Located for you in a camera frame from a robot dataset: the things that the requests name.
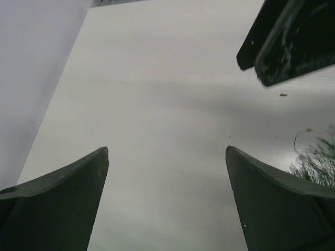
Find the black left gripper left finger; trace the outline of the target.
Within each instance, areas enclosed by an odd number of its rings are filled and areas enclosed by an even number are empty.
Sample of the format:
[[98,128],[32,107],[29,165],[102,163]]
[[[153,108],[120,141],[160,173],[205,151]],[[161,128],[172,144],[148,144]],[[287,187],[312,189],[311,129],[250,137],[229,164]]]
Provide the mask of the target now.
[[1,250],[87,250],[108,167],[101,147],[1,190]]

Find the small green christmas tree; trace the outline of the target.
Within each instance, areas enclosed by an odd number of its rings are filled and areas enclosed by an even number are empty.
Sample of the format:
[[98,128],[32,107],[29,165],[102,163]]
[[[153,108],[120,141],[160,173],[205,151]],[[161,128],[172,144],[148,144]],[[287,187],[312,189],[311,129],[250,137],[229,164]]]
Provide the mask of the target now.
[[287,173],[318,185],[334,188],[334,138],[317,138],[298,153]]

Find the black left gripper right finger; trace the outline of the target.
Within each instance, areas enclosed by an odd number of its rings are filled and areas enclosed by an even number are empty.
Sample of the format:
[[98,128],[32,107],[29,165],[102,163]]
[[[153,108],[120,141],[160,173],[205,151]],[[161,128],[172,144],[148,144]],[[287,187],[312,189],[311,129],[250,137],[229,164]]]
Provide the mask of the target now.
[[226,167],[248,250],[334,250],[334,189],[234,146]]

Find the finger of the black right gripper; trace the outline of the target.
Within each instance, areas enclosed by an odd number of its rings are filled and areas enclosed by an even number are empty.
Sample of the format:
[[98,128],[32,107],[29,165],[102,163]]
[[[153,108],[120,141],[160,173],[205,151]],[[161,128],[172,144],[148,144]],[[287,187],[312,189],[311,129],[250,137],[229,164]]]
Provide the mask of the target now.
[[334,1],[288,1],[256,61],[261,83],[273,86],[334,65]]
[[256,58],[288,0],[265,0],[240,50],[237,64],[241,70],[255,66]]

